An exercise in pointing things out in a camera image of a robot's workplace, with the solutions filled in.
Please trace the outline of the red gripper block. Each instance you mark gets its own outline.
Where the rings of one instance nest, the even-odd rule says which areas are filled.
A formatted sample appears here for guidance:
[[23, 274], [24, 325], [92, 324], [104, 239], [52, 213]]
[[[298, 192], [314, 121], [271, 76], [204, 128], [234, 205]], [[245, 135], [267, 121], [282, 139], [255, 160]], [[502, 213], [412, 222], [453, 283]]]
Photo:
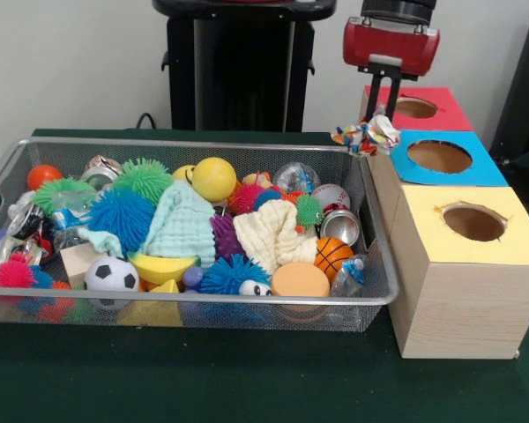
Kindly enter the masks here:
[[[368, 68], [372, 64], [400, 69], [411, 77], [425, 76], [435, 59], [440, 43], [440, 32], [421, 24], [405, 24], [382, 19], [352, 17], [343, 34], [343, 59], [355, 67]], [[374, 73], [364, 120], [369, 122], [376, 112], [376, 104], [384, 71]], [[391, 77], [386, 103], [390, 121], [396, 110], [401, 74]]]

